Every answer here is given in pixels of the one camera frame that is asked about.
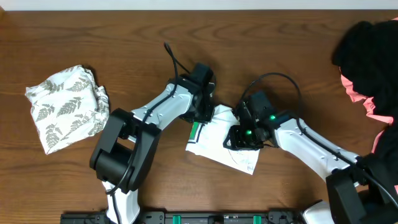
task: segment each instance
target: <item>white cloth with green stripe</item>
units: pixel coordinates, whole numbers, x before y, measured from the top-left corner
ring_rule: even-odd
[[[223,147],[229,128],[236,124],[239,121],[232,114],[231,108],[216,106],[211,122],[193,124],[185,150],[253,175],[260,150],[232,151]]]
[[[77,65],[27,87],[30,113],[50,154],[102,131],[109,118],[108,96],[89,69]]]

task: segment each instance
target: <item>wooden table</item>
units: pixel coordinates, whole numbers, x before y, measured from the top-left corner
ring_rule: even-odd
[[[247,85],[282,72],[300,85],[303,118],[339,146],[367,154],[384,126],[352,104],[331,53],[361,20],[392,19],[397,11],[109,11],[7,12],[0,21],[0,223],[58,223],[63,212],[104,209],[101,182],[88,166],[99,134],[46,156],[30,116],[25,87],[73,65],[90,65],[111,109],[138,108],[173,75],[168,41],[188,68],[214,70],[216,97],[235,105]],[[297,96],[283,78],[257,89],[281,109]],[[162,135],[139,190],[142,207],[167,210],[304,208],[327,200],[325,183],[280,149],[263,149],[254,175],[185,152],[191,124],[178,120]]]

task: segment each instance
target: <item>black fabric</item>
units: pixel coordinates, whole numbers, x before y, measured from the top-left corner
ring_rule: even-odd
[[[398,185],[398,21],[359,22],[343,37],[333,64],[353,82],[353,90],[374,97],[374,114],[392,116],[376,146]]]

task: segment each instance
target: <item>white wall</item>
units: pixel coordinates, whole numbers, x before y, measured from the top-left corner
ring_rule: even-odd
[[[398,0],[0,0],[18,10],[398,9]]]

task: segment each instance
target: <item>leaf print cloth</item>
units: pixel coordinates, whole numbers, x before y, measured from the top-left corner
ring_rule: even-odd
[[[102,131],[109,118],[108,96],[88,69],[77,65],[27,87],[30,113],[46,154]]]

